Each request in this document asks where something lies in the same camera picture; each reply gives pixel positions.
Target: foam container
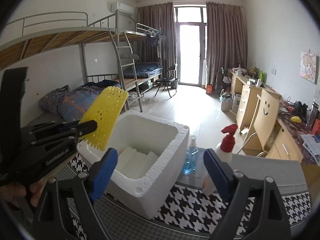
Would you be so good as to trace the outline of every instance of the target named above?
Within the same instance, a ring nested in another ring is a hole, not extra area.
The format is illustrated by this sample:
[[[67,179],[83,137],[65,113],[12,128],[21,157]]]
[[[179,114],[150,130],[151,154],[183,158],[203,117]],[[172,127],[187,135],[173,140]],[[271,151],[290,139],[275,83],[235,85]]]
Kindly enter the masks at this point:
[[[189,137],[189,127],[166,119],[129,110],[121,114],[110,136],[108,147],[120,155],[126,147],[158,156],[147,173],[130,179],[114,170],[106,191],[139,215],[151,219],[166,200],[183,166]],[[104,151],[86,142],[78,151],[88,166],[99,161]]]

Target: bed railing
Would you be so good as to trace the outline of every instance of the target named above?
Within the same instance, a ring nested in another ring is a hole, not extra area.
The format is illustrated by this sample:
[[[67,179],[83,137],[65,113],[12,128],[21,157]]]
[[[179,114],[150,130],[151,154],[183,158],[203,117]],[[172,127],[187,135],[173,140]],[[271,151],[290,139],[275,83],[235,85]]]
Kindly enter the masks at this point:
[[[150,35],[155,35],[155,34],[161,33],[160,30],[157,30],[157,29],[152,28],[150,26],[144,25],[142,23],[137,23],[136,28],[137,28],[137,31],[140,30],[140,32],[143,31],[144,33],[150,34]]]
[[[126,14],[126,13],[122,13],[122,12],[119,12],[118,10],[116,11],[116,13],[113,13],[113,14],[110,14],[110,15],[108,15],[108,16],[106,16],[106,17],[103,17],[103,18],[101,18],[101,19],[99,19],[99,20],[97,20],[97,21],[89,24],[88,26],[92,26],[92,25],[93,25],[93,26],[95,27],[95,24],[100,23],[100,27],[102,27],[102,26],[104,25],[104,23],[103,23],[102,21],[103,21],[103,20],[107,20],[107,27],[109,28],[109,27],[110,27],[110,25],[109,25],[109,19],[110,19],[111,17],[115,16],[115,18],[116,18],[116,27],[117,27],[117,22],[118,22],[118,20],[117,20],[117,13],[118,13],[118,14],[121,14],[121,15],[124,15],[124,16],[126,16],[126,17],[128,17],[128,18],[130,18],[130,19],[136,24],[136,31],[137,31],[137,32],[142,32],[142,33],[150,34],[150,35],[155,35],[155,34],[161,33],[160,30],[157,30],[157,29],[152,28],[152,27],[150,27],[150,26],[144,25],[144,24],[142,24],[142,23],[138,23],[135,19],[133,19],[133,18],[131,17],[131,15]]]
[[[108,77],[108,76],[111,76],[111,80],[113,80],[113,76],[115,76],[115,77],[117,77],[119,74],[117,73],[117,74],[103,74],[103,75],[91,75],[91,76],[87,76],[87,82],[89,82],[89,78],[91,78],[91,80],[92,80],[92,82],[94,82],[93,81],[93,78],[97,78],[98,79],[98,82],[100,81],[99,80],[99,78],[101,77],[101,79],[102,79],[102,77],[104,78],[104,79],[106,79],[106,76]]]
[[[32,18],[32,17],[37,17],[37,16],[41,16],[41,15],[48,15],[48,14],[58,14],[58,13],[77,13],[77,14],[85,14],[86,15],[86,19],[56,19],[56,20],[50,20],[50,21],[43,21],[43,22],[37,22],[37,23],[32,23],[32,24],[28,24],[25,25],[25,20]],[[86,21],[86,26],[88,26],[88,14],[86,12],[77,12],[77,11],[60,11],[60,12],[47,12],[47,13],[38,13],[38,14],[34,14],[34,15],[29,15],[17,20],[14,20],[12,22],[9,22],[6,24],[6,26],[15,23],[15,22],[19,22],[19,21],[23,21],[22,22],[22,36],[23,36],[23,32],[24,32],[24,28],[30,27],[30,26],[34,26],[34,25],[38,25],[38,24],[43,24],[43,23],[50,23],[50,22],[61,22],[61,21]]]

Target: wall socket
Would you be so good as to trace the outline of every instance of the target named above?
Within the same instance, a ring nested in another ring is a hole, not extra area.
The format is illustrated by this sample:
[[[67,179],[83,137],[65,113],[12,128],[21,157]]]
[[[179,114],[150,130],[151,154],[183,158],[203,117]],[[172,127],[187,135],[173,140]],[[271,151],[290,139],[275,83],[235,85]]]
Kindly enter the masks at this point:
[[[271,68],[271,74],[276,75],[277,70],[275,68]]]

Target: water bottle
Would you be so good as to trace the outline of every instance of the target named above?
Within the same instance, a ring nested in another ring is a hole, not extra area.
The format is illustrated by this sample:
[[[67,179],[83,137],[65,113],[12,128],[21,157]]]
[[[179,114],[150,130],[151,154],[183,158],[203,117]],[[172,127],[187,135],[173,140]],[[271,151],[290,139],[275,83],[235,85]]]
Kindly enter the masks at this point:
[[[182,167],[182,173],[188,175],[195,171],[197,164],[198,148],[196,147],[196,136],[189,136],[189,144],[187,148],[186,159]]]

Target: brown curtain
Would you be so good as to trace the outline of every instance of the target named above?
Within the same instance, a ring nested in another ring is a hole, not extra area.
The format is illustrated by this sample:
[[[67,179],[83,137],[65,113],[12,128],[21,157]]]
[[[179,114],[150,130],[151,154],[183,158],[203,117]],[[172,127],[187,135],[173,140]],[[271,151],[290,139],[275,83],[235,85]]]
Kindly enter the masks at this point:
[[[138,23],[155,29],[161,28],[161,33],[167,37],[164,46],[163,67],[164,73],[176,63],[176,32],[174,25],[173,3],[161,3],[138,8]],[[157,62],[157,47],[141,42],[138,46],[140,62]]]
[[[239,6],[207,2],[207,84],[223,68],[247,68],[247,33]]]

